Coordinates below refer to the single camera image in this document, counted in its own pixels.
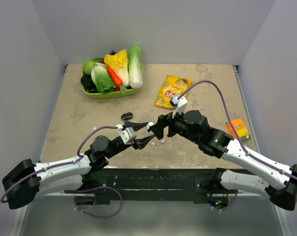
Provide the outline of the black earbud charging case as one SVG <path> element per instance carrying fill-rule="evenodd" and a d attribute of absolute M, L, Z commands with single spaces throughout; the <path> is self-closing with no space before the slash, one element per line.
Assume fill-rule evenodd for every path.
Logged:
<path fill-rule="evenodd" d="M 134 116 L 134 115 L 133 115 L 132 112 L 127 112 L 127 113 L 124 113 L 124 114 L 121 115 L 121 119 L 122 119 L 123 121 L 127 121 L 127 120 L 132 119 L 133 116 Z"/>

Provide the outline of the white earbud charging case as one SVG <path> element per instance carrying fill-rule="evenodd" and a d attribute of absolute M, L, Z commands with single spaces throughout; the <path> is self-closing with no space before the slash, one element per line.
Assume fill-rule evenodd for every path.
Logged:
<path fill-rule="evenodd" d="M 148 122 L 147 125 L 146 125 L 146 130 L 147 130 L 148 132 L 150 132 L 150 131 L 151 131 L 151 130 L 150 130 L 150 127 L 153 126 L 153 125 L 154 125 L 153 122 Z"/>

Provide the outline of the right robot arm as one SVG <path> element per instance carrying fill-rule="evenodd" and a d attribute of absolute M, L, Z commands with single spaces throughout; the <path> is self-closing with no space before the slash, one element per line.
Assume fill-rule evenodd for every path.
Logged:
<path fill-rule="evenodd" d="M 207 118 L 196 110 L 161 115 L 157 123 L 148 123 L 146 129 L 160 140 L 164 137 L 165 127 L 168 128 L 168 137 L 178 134 L 197 144 L 204 154 L 232 162 L 250 172 L 238 174 L 218 168 L 210 180 L 213 192 L 221 193 L 225 189 L 251 192 L 268 197 L 282 209 L 295 209 L 297 164 L 281 164 L 245 147 L 230 134 L 210 127 Z"/>

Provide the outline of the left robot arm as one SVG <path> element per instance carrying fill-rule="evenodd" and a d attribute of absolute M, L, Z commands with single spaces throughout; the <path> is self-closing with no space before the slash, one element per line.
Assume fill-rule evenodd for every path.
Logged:
<path fill-rule="evenodd" d="M 0 202 L 7 203 L 10 209 L 21 208 L 31 203 L 36 196 L 51 193 L 52 187 L 58 187 L 61 180 L 65 181 L 63 187 L 89 192 L 93 181 L 83 175 L 103 169 L 108 165 L 108 159 L 129 147 L 143 149 L 154 133 L 150 131 L 148 137 L 137 139 L 136 132 L 142 128 L 149 129 L 152 125 L 153 122 L 126 121 L 123 125 L 112 127 L 119 134 L 115 139 L 100 135 L 84 153 L 81 153 L 82 146 L 79 146 L 77 155 L 72 158 L 50 163 L 33 163 L 31 159 L 21 161 L 2 179 L 4 194 Z"/>

